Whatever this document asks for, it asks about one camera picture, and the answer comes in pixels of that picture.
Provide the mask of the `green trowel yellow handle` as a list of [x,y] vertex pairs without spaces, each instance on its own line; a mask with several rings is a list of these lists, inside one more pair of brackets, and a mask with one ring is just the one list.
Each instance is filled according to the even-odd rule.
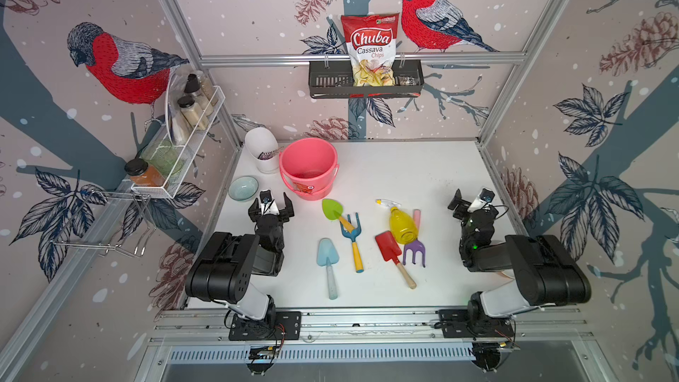
[[327,219],[339,221],[347,232],[351,233],[355,230],[355,227],[344,218],[343,206],[339,202],[329,198],[323,199],[322,211]]

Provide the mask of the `light blue trowel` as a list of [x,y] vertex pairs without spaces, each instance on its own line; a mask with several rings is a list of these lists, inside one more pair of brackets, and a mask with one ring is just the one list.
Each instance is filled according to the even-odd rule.
[[318,244],[317,264],[324,267],[327,279],[328,297],[336,300],[339,296],[336,279],[334,276],[333,265],[339,262],[339,254],[329,238],[323,238]]

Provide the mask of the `yellow spray bottle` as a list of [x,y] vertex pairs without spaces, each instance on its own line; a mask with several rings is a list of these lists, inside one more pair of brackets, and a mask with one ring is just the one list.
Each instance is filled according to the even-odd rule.
[[397,243],[407,245],[417,240],[418,228],[415,219],[406,213],[399,203],[377,199],[376,204],[389,210],[389,228]]

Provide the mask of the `purple rake pink handle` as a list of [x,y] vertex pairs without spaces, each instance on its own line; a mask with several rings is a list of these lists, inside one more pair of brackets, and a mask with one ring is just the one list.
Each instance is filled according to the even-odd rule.
[[[413,210],[413,220],[415,223],[415,226],[417,230],[420,229],[421,226],[421,210]],[[401,263],[403,265],[407,264],[407,258],[410,257],[412,264],[416,265],[417,264],[417,257],[420,256],[420,265],[425,268],[426,267],[426,248],[424,247],[424,244],[420,242],[420,240],[415,239],[413,242],[410,242],[408,244],[405,244],[403,247],[403,256],[401,258]]]

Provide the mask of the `blue hand fork yellow handle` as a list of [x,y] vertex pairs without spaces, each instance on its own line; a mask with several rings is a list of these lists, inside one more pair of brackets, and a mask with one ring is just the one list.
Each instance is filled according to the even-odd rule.
[[362,263],[362,257],[360,254],[360,250],[358,247],[358,244],[356,242],[357,237],[362,233],[362,228],[360,224],[360,219],[358,214],[355,214],[355,221],[352,220],[352,217],[350,214],[345,219],[347,223],[351,226],[351,230],[348,231],[347,226],[341,222],[341,233],[342,235],[351,240],[351,246],[352,246],[352,252],[353,252],[353,258],[354,258],[354,264],[355,264],[355,271],[357,273],[362,273],[364,271],[364,264]]

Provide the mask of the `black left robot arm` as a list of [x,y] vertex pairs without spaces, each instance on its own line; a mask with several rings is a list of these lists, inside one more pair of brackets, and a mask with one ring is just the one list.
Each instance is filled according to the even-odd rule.
[[293,202],[283,196],[277,205],[269,190],[249,207],[253,233],[215,232],[187,274],[190,298],[228,308],[225,326],[230,341],[297,341],[301,313],[278,311],[274,299],[250,283],[251,277],[276,277],[284,263],[284,224],[295,215]]

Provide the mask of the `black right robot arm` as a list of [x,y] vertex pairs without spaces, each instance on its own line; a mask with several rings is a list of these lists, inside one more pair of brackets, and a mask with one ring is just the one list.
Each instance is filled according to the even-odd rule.
[[507,235],[504,242],[493,243],[500,217],[494,197],[493,191],[482,189],[470,202],[457,190],[447,208],[461,222],[464,267],[470,272],[510,271],[513,279],[473,294],[466,309],[440,311],[437,325],[446,338],[510,338],[516,334],[513,316],[544,306],[586,303],[592,297],[590,282],[557,237]]

